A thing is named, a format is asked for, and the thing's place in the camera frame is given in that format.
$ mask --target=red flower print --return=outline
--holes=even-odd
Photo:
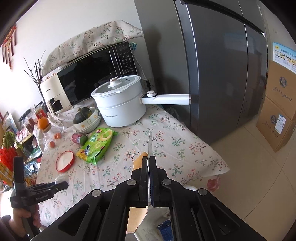
[[[212,179],[212,180],[209,179],[207,181],[207,189],[208,189],[208,191],[214,192],[214,191],[218,190],[219,187],[220,187],[220,177],[219,176],[217,176],[216,179]]]

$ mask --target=microwave control panel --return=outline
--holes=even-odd
[[[137,75],[136,66],[128,42],[115,45],[123,75]]]

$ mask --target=snack package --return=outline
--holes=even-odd
[[[99,127],[77,152],[76,156],[96,165],[109,147],[113,133],[114,131],[110,128]]]

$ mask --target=metal screw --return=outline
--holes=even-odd
[[[91,193],[94,197],[98,197],[101,195],[101,191],[100,190],[93,190]]]
[[[172,184],[172,181],[170,179],[163,179],[163,184],[170,185],[170,184]]]
[[[202,195],[202,196],[207,195],[207,190],[205,190],[204,188],[198,189],[197,192],[198,192],[199,195]]]
[[[134,180],[134,179],[130,179],[130,180],[128,180],[128,185],[130,185],[130,186],[133,186],[133,185],[135,185],[136,183],[137,183],[137,181]]]

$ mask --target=white bowl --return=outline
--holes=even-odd
[[[97,108],[90,107],[90,109],[92,112],[90,117],[88,117],[86,120],[84,120],[78,124],[73,124],[76,130],[83,130],[83,129],[89,127],[92,123],[94,123],[97,120],[97,118],[99,117],[99,112],[98,112]]]
[[[77,130],[76,127],[74,126],[74,131],[78,134],[88,134],[90,132],[92,132],[95,128],[97,128],[97,126],[100,124],[101,122],[101,113],[99,112],[99,117],[95,120],[95,122],[93,122],[90,126],[85,127],[82,130]]]

